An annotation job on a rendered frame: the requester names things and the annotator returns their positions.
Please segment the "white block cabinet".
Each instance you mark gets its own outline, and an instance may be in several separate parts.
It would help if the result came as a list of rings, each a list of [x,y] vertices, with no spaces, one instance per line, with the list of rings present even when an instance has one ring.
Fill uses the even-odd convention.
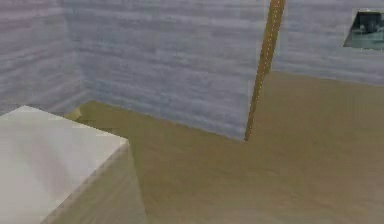
[[[129,140],[30,106],[1,115],[0,224],[149,224]]]

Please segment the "dark framed wall picture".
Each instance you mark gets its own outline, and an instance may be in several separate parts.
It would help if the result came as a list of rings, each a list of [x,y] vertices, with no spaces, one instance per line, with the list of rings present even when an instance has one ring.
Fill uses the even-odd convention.
[[[384,51],[384,10],[358,9],[343,46]]]

